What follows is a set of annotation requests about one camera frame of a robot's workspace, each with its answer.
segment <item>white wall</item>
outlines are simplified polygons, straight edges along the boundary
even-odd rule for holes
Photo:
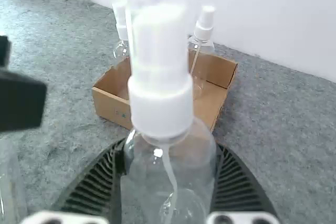
[[[111,6],[111,0],[93,0]],[[186,0],[217,7],[214,41],[336,82],[336,0]]]

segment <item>spray bottle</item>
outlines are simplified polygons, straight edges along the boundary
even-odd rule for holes
[[[149,224],[204,224],[216,144],[193,114],[185,8],[161,2],[128,10],[127,27],[134,127],[124,146],[127,177]]]
[[[211,40],[211,34],[214,28],[214,13],[215,8],[213,6],[202,6],[201,15],[196,22],[194,34],[188,41],[189,49],[196,51],[190,71],[194,80],[194,99],[202,95],[209,65],[209,57],[199,55],[199,53],[213,54],[215,52],[215,46]],[[196,62],[200,62],[202,67],[195,69]]]
[[[125,18],[126,5],[127,0],[118,0],[112,4],[113,12],[116,17],[115,26],[119,35],[119,41],[113,50],[113,57],[117,61],[117,64],[130,55]]]

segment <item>glass bottle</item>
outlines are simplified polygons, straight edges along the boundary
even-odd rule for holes
[[[24,184],[17,154],[7,139],[0,140],[0,224],[19,223],[27,216]]]
[[[201,15],[196,23],[194,34],[188,40],[188,48],[195,51],[191,68],[194,81],[194,100],[202,95],[207,78],[210,59],[207,54],[214,54],[215,46],[211,40],[215,8],[203,6]]]
[[[215,150],[211,132],[198,118],[185,133],[164,143],[135,129],[130,132],[124,146],[127,175],[136,185],[150,224],[165,224],[172,205],[169,223],[205,223],[215,181]],[[170,160],[177,192],[167,174],[165,158]]]
[[[204,224],[216,144],[193,114],[185,8],[159,2],[130,16],[128,92],[134,129],[124,146],[126,177],[149,224]]]

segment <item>black object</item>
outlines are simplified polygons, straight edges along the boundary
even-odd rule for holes
[[[91,162],[60,194],[52,210],[100,215],[121,224],[120,178],[125,174],[124,139]],[[229,148],[217,144],[216,181],[212,211],[266,211],[272,203],[250,170]]]
[[[45,105],[47,86],[6,69],[10,41],[0,36],[0,132],[39,127]]]

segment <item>cardboard flap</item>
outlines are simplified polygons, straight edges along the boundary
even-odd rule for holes
[[[189,51],[189,70],[193,64],[195,50]],[[199,53],[194,71],[207,68],[206,80],[222,88],[228,89],[237,68],[237,63],[225,58]]]
[[[125,90],[131,76],[130,59],[126,58],[116,67],[111,67],[95,84],[94,87],[110,94],[119,95]]]

